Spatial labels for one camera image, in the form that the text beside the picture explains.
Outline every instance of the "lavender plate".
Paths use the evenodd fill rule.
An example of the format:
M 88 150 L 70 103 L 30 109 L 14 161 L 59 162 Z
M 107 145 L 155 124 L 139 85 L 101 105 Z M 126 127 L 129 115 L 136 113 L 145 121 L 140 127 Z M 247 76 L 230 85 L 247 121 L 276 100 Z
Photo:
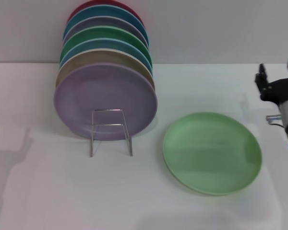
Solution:
M 149 81 L 124 65 L 96 63 L 71 72 L 57 87 L 55 109 L 75 134 L 90 138 L 92 111 L 122 109 L 131 136 L 144 130 L 154 119 L 157 98 Z M 94 114 L 94 124 L 122 124 L 121 113 Z M 122 126 L 96 126 L 94 139 L 125 139 Z

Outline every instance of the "white table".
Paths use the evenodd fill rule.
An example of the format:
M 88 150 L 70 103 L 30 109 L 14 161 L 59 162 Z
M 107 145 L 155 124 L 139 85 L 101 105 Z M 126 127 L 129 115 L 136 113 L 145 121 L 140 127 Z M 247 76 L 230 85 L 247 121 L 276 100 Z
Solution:
M 288 77 L 267 65 L 269 79 Z M 97 142 L 71 133 L 53 107 L 57 64 L 0 64 L 0 230 L 288 230 L 288 141 L 269 126 L 258 65 L 154 65 L 158 112 L 133 138 Z M 242 122 L 257 137 L 263 168 L 230 196 L 205 196 L 166 168 L 167 127 L 193 112 Z

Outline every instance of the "black object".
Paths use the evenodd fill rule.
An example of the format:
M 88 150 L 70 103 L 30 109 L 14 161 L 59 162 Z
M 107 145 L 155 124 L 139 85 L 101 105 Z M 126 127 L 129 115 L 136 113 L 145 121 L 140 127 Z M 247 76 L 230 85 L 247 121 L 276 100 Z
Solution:
M 269 83 L 264 65 L 259 65 L 259 73 L 255 75 L 255 82 L 263 101 L 269 101 L 278 106 L 288 101 L 288 78 L 276 80 Z
M 283 125 L 288 134 L 288 78 L 268 82 L 263 64 L 259 65 L 259 72 L 255 75 L 255 82 L 263 101 L 273 102 L 282 114 Z

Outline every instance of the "stack of plates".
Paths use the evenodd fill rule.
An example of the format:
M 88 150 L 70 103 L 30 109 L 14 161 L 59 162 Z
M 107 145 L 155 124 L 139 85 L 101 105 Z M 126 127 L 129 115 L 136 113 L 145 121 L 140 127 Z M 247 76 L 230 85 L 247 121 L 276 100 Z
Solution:
M 93 0 L 69 17 L 63 35 L 54 105 L 74 133 L 91 137 L 94 110 L 121 109 L 131 136 L 154 119 L 157 99 L 149 42 L 139 16 L 113 0 Z M 123 124 L 122 114 L 95 116 L 94 124 Z M 99 140 L 125 138 L 122 127 L 94 131 Z

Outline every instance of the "plate rim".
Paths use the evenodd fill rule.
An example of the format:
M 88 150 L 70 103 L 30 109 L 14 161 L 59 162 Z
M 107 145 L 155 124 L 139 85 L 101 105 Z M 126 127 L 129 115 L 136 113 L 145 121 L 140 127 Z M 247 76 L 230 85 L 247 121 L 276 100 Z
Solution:
M 151 73 L 151 75 L 153 76 L 153 67 L 150 65 L 150 63 L 149 63 L 149 61 L 148 61 L 148 59 L 145 57 L 145 55 L 137 48 L 137 47 L 134 47 L 133 45 L 131 45 L 131 44 L 129 44 L 128 42 L 124 42 L 124 41 L 121 41 L 121 40 L 119 40 L 119 39 L 114 39 L 114 38 L 94 38 L 94 39 L 90 39 L 90 40 L 86 40 L 86 41 L 84 41 L 84 42 L 81 42 L 81 43 L 79 43 L 79 44 L 77 44 L 76 46 L 74 46 L 73 48 L 71 48 L 66 54 L 65 54 L 65 56 L 62 58 L 62 61 L 64 60 L 64 58 L 73 50 L 73 49 L 75 49 L 75 48 L 77 48 L 78 46 L 80 46 L 80 45 L 83 45 L 83 44 L 85 44 L 85 43 L 87 43 L 87 42 L 93 42 L 93 41 L 102 41 L 102 40 L 108 40 L 108 41 L 113 41 L 113 42 L 119 42 L 119 43 L 123 43 L 124 45 L 127 45 L 127 46 L 129 46 L 129 47 L 131 47 L 132 49 L 134 49 L 136 52 L 138 52 L 141 56 L 143 56 L 143 58 L 147 61 L 147 64 L 148 64 L 148 66 L 150 67 L 150 68 L 147 68 L 148 70 L 149 70 L 149 72 Z
M 138 59 L 136 59 L 134 56 L 132 56 L 132 55 L 130 55 L 130 54 L 127 54 L 127 53 L 125 53 L 125 52 L 122 52 L 122 51 L 119 51 L 119 50 L 116 50 L 116 49 L 107 49 L 107 48 L 98 48 L 98 49 L 86 50 L 86 51 L 81 52 L 81 53 L 73 56 L 72 58 L 70 58 L 70 59 L 69 59 L 67 62 L 65 62 L 64 65 L 62 65 L 62 67 L 59 69 L 59 72 L 58 72 L 58 74 L 57 74 L 57 79 L 56 79 L 56 88 L 57 88 L 57 87 L 61 84 L 61 82 L 66 78 L 66 76 L 65 76 L 65 77 L 63 78 L 63 80 L 61 80 L 60 82 L 58 82 L 59 74 L 61 73 L 61 71 L 62 71 L 62 69 L 63 69 L 63 67 L 64 67 L 65 65 L 67 65 L 71 60 L 73 60 L 74 58 L 76 58 L 76 57 L 78 57 L 78 56 L 80 56 L 80 55 L 82 55 L 82 54 L 90 53 L 90 52 L 93 53 L 93 52 L 98 52 L 98 51 L 106 51 L 106 52 L 119 53 L 119 54 L 122 54 L 122 55 L 124 55 L 124 56 L 127 56 L 127 57 L 130 57 L 130 58 L 134 59 L 135 61 L 137 61 L 138 63 L 140 63 L 140 65 L 142 65 L 142 66 L 145 68 L 145 70 L 149 73 L 149 76 L 148 76 L 148 77 L 149 77 L 149 80 L 148 80 L 145 76 L 143 76 L 143 77 L 145 77 L 145 78 L 148 80 L 148 82 L 150 82 L 150 84 L 152 85 L 152 87 L 153 87 L 154 90 L 156 89 L 155 82 L 154 82 L 154 79 L 153 79 L 153 75 L 149 72 L 148 68 L 147 68 L 142 62 L 140 62 Z
M 73 38 L 74 38 L 76 35 L 78 35 L 79 33 L 82 33 L 82 32 L 87 31 L 87 30 L 95 30 L 95 29 L 107 29 L 107 30 L 113 30 L 113 31 L 119 30 L 120 32 L 124 32 L 124 33 L 126 33 L 126 34 L 128 34 L 128 35 L 131 35 L 133 38 L 135 38 L 138 42 L 140 42 L 140 43 L 143 45 L 144 49 L 147 51 L 148 56 L 146 57 L 146 55 L 145 55 L 144 53 L 143 53 L 143 54 L 144 54 L 144 56 L 148 59 L 149 63 L 152 65 L 153 60 L 152 60 L 152 57 L 151 57 L 151 55 L 150 55 L 150 52 L 149 52 L 149 50 L 147 49 L 147 47 L 144 45 L 144 43 L 143 43 L 139 38 L 137 38 L 135 35 L 133 35 L 132 33 L 128 32 L 128 31 L 126 31 L 126 30 L 123 30 L 123 29 L 120 29 L 120 28 L 117 28 L 117 27 L 114 27 L 114 26 L 102 26 L 102 25 L 88 27 L 88 28 L 86 28 L 86 29 L 83 29 L 83 30 L 75 33 L 72 37 L 70 37 L 70 39 L 68 39 L 68 40 L 66 41 L 66 43 L 63 45 L 63 47 L 62 47 L 62 49 L 61 49 L 60 61 L 61 61 L 62 58 L 63 58 L 63 57 L 62 57 L 63 49 L 64 49 L 64 47 L 66 46 L 66 44 L 67 44 L 71 39 L 73 39 Z
M 118 18 L 118 17 L 113 17 L 113 16 L 94 16 L 94 17 L 89 17 L 89 18 L 86 18 L 86 19 L 83 19 L 82 21 L 78 22 L 77 24 L 75 24 L 68 32 L 67 34 L 65 35 L 64 39 L 63 39 L 63 44 L 62 44 L 62 48 L 64 46 L 64 44 L 69 40 L 66 40 L 66 37 L 68 35 L 68 33 L 73 29 L 75 28 L 77 25 L 79 25 L 80 23 L 83 23 L 85 21 L 88 21 L 88 20 L 91 20 L 91 19 L 97 19 L 97 18 L 111 18 L 111 19 L 115 19 L 115 20 L 118 20 L 118 21 L 121 21 L 121 22 L 124 22 L 126 24 L 128 24 L 129 26 L 131 26 L 133 29 L 137 30 L 139 32 L 139 34 L 141 35 L 141 37 L 143 38 L 143 40 L 145 41 L 145 46 L 146 48 L 148 49 L 149 48 L 149 45 L 145 39 L 145 37 L 143 36 L 143 34 L 138 30 L 138 28 L 136 28 L 134 25 L 132 25 L 131 23 L 129 23 L 128 21 L 124 20 L 124 19 L 121 19 L 121 18 Z
M 153 94 L 154 102 L 155 102 L 155 104 L 156 104 L 156 106 L 155 106 L 155 111 L 154 111 L 154 115 L 152 116 L 152 119 L 150 120 L 150 122 L 145 126 L 145 128 L 143 128 L 141 131 L 138 131 L 137 133 L 134 133 L 133 136 L 135 136 L 135 135 L 139 134 L 140 132 L 142 132 L 143 130 L 145 130 L 145 129 L 152 123 L 152 121 L 154 120 L 154 118 L 155 118 L 155 116 L 156 116 L 156 114 L 157 114 L 157 109 L 158 109 L 157 95 L 156 95 L 156 92 L 155 92 L 153 86 L 150 84 L 150 82 L 149 82 L 143 75 L 141 75 L 141 74 L 138 73 L 137 71 L 135 71 L 135 70 L 133 70 L 133 69 L 127 67 L 127 66 L 120 65 L 120 64 L 99 62 L 99 63 L 94 63 L 94 64 L 88 64 L 88 65 L 85 65 L 85 66 L 82 66 L 82 67 L 79 67 L 79 68 L 73 70 L 72 72 L 70 72 L 70 73 L 68 74 L 68 76 L 67 76 L 65 79 L 62 80 L 61 83 L 64 83 L 65 81 L 67 81 L 74 72 L 76 72 L 76 71 L 78 71 L 78 70 L 80 70 L 80 69 L 84 69 L 84 68 L 89 67 L 89 66 L 116 66 L 116 67 L 119 67 L 119 68 L 122 68 L 122 69 L 126 69 L 126 70 L 128 70 L 128 71 L 130 71 L 130 72 L 133 72 L 138 78 L 141 78 L 142 80 L 145 81 L 146 84 L 148 84 L 148 87 L 150 88 L 150 92 Z M 61 83 L 60 83 L 59 86 L 55 89 L 54 96 L 53 96 L 53 104 L 54 104 L 55 111 L 56 111 L 58 117 L 59 117 L 60 120 L 66 125 L 66 123 L 64 122 L 64 119 L 62 119 L 60 110 L 57 109 L 58 106 L 57 106 L 56 97 L 57 97 L 57 94 L 58 94 L 58 92 L 59 92 L 59 90 L 60 90 L 60 89 L 59 89 L 60 85 L 62 86 Z M 85 136 L 83 136 L 83 135 L 80 135 L 79 133 L 76 133 L 76 132 L 75 132 L 72 128 L 70 128 L 68 125 L 66 125 L 66 126 L 67 126 L 73 133 L 75 133 L 75 134 L 77 134 L 77 135 L 79 135 L 79 136 L 81 136 L 81 137 L 83 137 L 83 138 L 87 138 L 87 137 L 85 137 Z
M 64 37 L 66 36 L 67 32 L 70 30 L 70 29 L 69 29 L 67 32 L 65 32 L 66 29 L 67 29 L 68 24 L 70 23 L 70 21 L 71 21 L 76 15 L 80 14 L 81 12 L 83 12 L 83 11 L 85 11 L 85 10 L 87 10 L 87 9 L 96 8 L 96 7 L 109 7 L 109 8 L 114 8 L 114 9 L 122 10 L 122 11 L 130 14 L 130 15 L 131 15 L 133 18 L 135 18 L 136 21 L 139 22 L 140 25 L 142 26 L 142 29 L 143 29 L 144 34 L 143 34 L 140 30 L 139 30 L 139 31 L 140 31 L 140 33 L 144 36 L 145 40 L 147 41 L 147 44 L 149 45 L 149 39 L 148 39 L 148 34 L 147 34 L 147 32 L 146 32 L 146 29 L 145 29 L 143 23 L 142 23 L 137 17 L 135 17 L 132 13 L 130 13 L 129 11 L 127 11 L 127 10 L 121 8 L 121 7 L 113 6 L 113 5 L 106 5 L 106 4 L 101 4 L 101 5 L 95 5 L 95 6 L 86 7 L 86 8 L 84 8 L 84 9 L 82 9 L 81 11 L 77 12 L 77 13 L 76 13 L 71 19 L 69 19 L 69 21 L 66 23 L 66 26 L 65 26 L 65 29 L 64 29 L 64 32 L 63 32 L 63 39 L 64 39 Z
M 217 115 L 217 116 L 222 116 L 228 120 L 231 120 L 233 122 L 235 122 L 236 124 L 240 125 L 242 128 L 244 128 L 246 131 L 249 132 L 249 134 L 252 136 L 252 138 L 255 140 L 255 143 L 258 145 L 258 149 L 259 149 L 259 155 L 260 155 L 260 165 L 259 165 L 259 168 L 258 168 L 258 171 L 256 172 L 256 175 L 248 182 L 247 185 L 245 185 L 244 187 L 238 189 L 238 190 L 235 190 L 235 191 L 232 191 L 232 192 L 226 192 L 226 193 L 215 193 L 215 192 L 207 192 L 207 191 L 204 191 L 202 189 L 199 189 L 199 188 L 194 188 L 188 184 L 185 184 L 183 183 L 176 175 L 175 173 L 171 170 L 170 166 L 168 165 L 168 162 L 166 160 L 166 154 L 165 154 L 165 140 L 166 140 L 166 136 L 169 135 L 169 132 L 170 132 L 170 129 L 179 121 L 189 117 L 189 116 L 192 116 L 192 115 L 200 115 L 200 114 L 209 114 L 209 115 Z M 230 195 L 230 194 L 235 194 L 245 188 L 247 188 L 248 186 L 250 186 L 255 180 L 256 178 L 258 177 L 261 169 L 262 169 L 262 166 L 263 166 L 263 154 L 262 154 L 262 150 L 260 148 L 260 144 L 259 142 L 257 141 L 257 138 L 254 136 L 254 134 L 242 123 L 240 123 L 239 121 L 235 120 L 234 118 L 230 117 L 230 116 L 227 116 L 227 115 L 224 115 L 224 114 L 220 114 L 220 113 L 215 113 L 215 112 L 197 112 L 197 113 L 191 113 L 191 114 L 188 114 L 188 115 L 185 115 L 183 117 L 180 117 L 178 118 L 177 120 L 175 120 L 166 130 L 166 133 L 163 137 L 163 143 L 162 143 L 162 155 L 163 155 L 163 159 L 164 159 L 164 162 L 168 168 L 168 170 L 171 172 L 171 174 L 181 183 L 183 184 L 184 186 L 190 188 L 191 190 L 194 190 L 196 192 L 199 192 L 201 194 L 205 194 L 205 195 L 211 195 L 211 196 L 226 196 L 226 195 Z
M 88 3 L 91 3 L 91 2 L 93 2 L 92 0 L 90 0 L 90 1 L 87 1 L 87 2 L 85 2 L 85 3 L 83 3 L 83 4 L 81 4 L 80 6 L 78 6 L 75 10 L 73 10 L 73 12 L 70 14 L 70 16 L 68 17 L 68 19 L 67 19 L 67 22 L 66 22 L 66 24 L 68 23 L 68 21 L 71 19 L 71 18 L 73 18 L 73 16 L 74 15 L 76 15 L 78 12 L 80 12 L 81 10 L 83 10 L 83 9 L 85 9 L 85 8 L 87 8 L 87 7 L 91 7 L 91 6 L 95 6 L 95 5 L 89 5 L 89 6 L 86 6 L 86 7 L 83 7 L 84 5 L 86 5 L 86 4 L 88 4 Z M 109 2 L 117 2 L 117 1 L 115 1 L 115 0 L 109 0 L 107 3 L 99 3 L 99 4 L 96 4 L 96 5 L 109 5 L 109 6 L 115 6 L 115 5 L 112 5 L 111 3 L 109 4 Z M 131 10 L 132 12 L 130 12 L 130 13 L 132 13 L 137 19 L 139 19 L 139 21 L 143 24 L 143 26 L 144 26 L 144 28 L 145 28 L 145 25 L 144 25 L 144 23 L 143 23 L 143 21 L 142 21 L 142 19 L 141 19 L 141 17 L 137 14 L 137 12 L 135 12 L 132 8 L 130 8 L 129 6 L 127 6 L 126 4 L 124 4 L 124 3 L 121 3 L 121 2 L 118 2 L 119 4 L 122 4 L 123 6 L 125 6 L 126 8 L 128 8 L 128 12 L 130 12 L 129 10 Z

